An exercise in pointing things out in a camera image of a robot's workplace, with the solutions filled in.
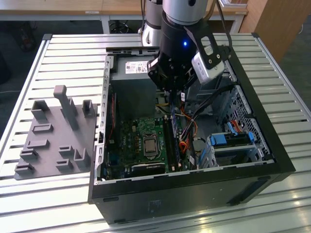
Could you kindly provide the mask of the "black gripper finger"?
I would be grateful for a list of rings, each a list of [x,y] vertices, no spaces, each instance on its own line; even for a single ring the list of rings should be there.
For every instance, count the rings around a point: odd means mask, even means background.
[[[194,71],[194,68],[191,67],[184,75],[179,79],[179,91],[183,92],[191,87],[194,82],[197,80],[197,75]]]
[[[160,67],[158,58],[147,62],[147,73],[159,90],[173,92],[173,79]]]

